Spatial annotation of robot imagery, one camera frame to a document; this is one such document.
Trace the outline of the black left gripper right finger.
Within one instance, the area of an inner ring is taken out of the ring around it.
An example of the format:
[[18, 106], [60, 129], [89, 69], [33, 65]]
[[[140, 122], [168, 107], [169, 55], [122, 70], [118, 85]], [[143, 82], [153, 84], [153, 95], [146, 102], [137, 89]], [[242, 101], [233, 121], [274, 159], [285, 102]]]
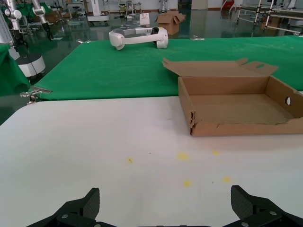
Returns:
[[228, 227], [302, 227], [303, 219], [287, 213], [270, 199], [248, 194], [238, 185], [231, 187], [231, 206], [239, 220]]

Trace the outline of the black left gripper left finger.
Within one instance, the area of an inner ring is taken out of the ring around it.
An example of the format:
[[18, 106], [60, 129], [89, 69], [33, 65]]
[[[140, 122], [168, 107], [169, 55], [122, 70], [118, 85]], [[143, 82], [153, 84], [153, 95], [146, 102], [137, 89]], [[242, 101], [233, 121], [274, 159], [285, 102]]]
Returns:
[[100, 207], [99, 188], [92, 188], [81, 199], [64, 203], [53, 215], [44, 218], [32, 227], [92, 227]]

